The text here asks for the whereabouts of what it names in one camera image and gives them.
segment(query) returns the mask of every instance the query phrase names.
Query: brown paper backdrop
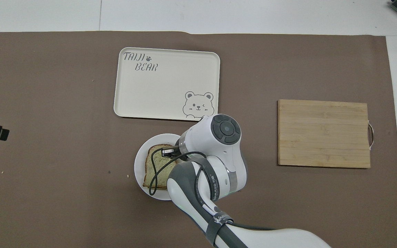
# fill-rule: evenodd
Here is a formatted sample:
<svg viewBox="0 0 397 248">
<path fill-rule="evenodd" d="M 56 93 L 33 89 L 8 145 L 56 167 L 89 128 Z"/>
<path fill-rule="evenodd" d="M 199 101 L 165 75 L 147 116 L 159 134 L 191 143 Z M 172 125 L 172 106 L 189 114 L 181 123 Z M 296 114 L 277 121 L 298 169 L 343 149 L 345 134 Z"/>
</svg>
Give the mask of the brown paper backdrop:
<svg viewBox="0 0 397 248">
<path fill-rule="evenodd" d="M 0 247 L 208 246 L 172 202 L 136 183 L 139 147 L 194 123 L 114 114 L 124 47 L 220 56 L 219 111 L 241 125 L 249 175 L 217 205 L 237 222 L 305 229 L 335 248 L 397 247 L 384 37 L 181 32 L 0 33 L 0 125 L 10 130 L 0 141 Z M 371 169 L 277 166 L 278 99 L 366 102 Z"/>
</svg>

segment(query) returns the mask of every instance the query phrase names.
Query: toast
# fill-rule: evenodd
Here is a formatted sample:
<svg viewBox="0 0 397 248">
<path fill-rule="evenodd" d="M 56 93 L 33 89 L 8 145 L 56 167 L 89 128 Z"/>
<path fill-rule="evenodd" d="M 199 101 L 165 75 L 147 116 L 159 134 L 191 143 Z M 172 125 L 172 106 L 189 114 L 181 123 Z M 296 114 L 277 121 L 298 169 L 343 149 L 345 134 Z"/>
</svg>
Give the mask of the toast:
<svg viewBox="0 0 397 248">
<path fill-rule="evenodd" d="M 145 160 L 145 179 L 143 180 L 143 186 L 144 187 L 150 187 L 151 180 L 154 177 L 154 168 L 153 164 L 151 162 L 151 154 L 159 148 L 163 147 L 168 147 L 172 146 L 169 144 L 159 144 L 152 146 L 148 150 L 148 155 L 146 156 Z M 159 171 L 160 168 L 162 168 L 166 163 L 168 163 L 171 159 L 169 157 L 162 157 L 161 151 L 156 152 L 154 154 L 154 164 L 156 165 L 156 171 Z M 157 189 L 162 189 L 162 190 L 167 190 L 167 180 L 168 176 L 170 175 L 172 168 L 177 164 L 177 161 L 172 162 L 170 165 L 168 165 L 166 168 L 164 168 L 157 176 Z"/>
</svg>

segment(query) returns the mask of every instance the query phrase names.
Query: bamboo cutting board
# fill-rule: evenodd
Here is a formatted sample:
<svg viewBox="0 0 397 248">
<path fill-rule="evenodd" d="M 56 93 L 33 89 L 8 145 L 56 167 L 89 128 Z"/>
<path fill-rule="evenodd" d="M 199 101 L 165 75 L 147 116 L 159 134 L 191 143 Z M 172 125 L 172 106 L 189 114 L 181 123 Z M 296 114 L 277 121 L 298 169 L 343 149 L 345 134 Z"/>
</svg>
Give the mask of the bamboo cutting board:
<svg viewBox="0 0 397 248">
<path fill-rule="evenodd" d="M 366 103 L 278 101 L 280 165 L 370 168 Z"/>
</svg>

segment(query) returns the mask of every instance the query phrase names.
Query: white table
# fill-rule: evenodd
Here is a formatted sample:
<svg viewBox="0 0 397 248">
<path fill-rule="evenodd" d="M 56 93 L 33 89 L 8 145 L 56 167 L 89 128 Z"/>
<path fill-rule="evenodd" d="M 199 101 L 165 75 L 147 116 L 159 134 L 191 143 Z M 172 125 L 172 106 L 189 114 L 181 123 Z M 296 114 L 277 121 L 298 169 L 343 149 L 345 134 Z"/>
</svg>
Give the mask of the white table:
<svg viewBox="0 0 397 248">
<path fill-rule="evenodd" d="M 0 0 L 0 32 L 94 30 L 384 35 L 397 120 L 397 13 L 389 1 Z"/>
</svg>

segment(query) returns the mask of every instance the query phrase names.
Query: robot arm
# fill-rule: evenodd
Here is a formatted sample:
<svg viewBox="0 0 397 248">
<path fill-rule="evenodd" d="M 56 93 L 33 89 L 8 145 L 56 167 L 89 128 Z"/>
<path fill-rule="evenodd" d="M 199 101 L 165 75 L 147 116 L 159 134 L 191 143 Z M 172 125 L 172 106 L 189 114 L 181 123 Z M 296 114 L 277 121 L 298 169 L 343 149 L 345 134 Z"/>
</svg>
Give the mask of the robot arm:
<svg viewBox="0 0 397 248">
<path fill-rule="evenodd" d="M 328 248 L 311 232 L 299 229 L 251 230 L 235 226 L 214 202 L 244 187 L 247 168 L 240 152 L 241 130 L 227 115 L 205 116 L 179 139 L 182 154 L 200 151 L 207 158 L 189 155 L 172 170 L 167 190 L 173 203 L 194 220 L 216 247 Z"/>
</svg>

